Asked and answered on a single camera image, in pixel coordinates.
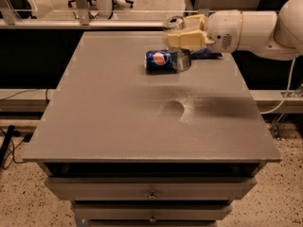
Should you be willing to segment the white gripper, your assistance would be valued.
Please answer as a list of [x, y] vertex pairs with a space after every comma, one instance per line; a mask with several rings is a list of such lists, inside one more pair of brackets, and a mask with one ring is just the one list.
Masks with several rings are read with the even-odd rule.
[[190, 15], [184, 23], [186, 32], [167, 35], [168, 46], [194, 51], [206, 46], [216, 53], [232, 53], [239, 45], [242, 14], [238, 10], [217, 11], [208, 18]]

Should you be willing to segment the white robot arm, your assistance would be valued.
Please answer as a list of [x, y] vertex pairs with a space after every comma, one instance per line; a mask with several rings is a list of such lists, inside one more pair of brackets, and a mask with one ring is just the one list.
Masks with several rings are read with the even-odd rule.
[[166, 35], [170, 47], [215, 53], [249, 51], [261, 58], [290, 61], [303, 55], [303, 0], [289, 0], [280, 11], [220, 10], [192, 15]]

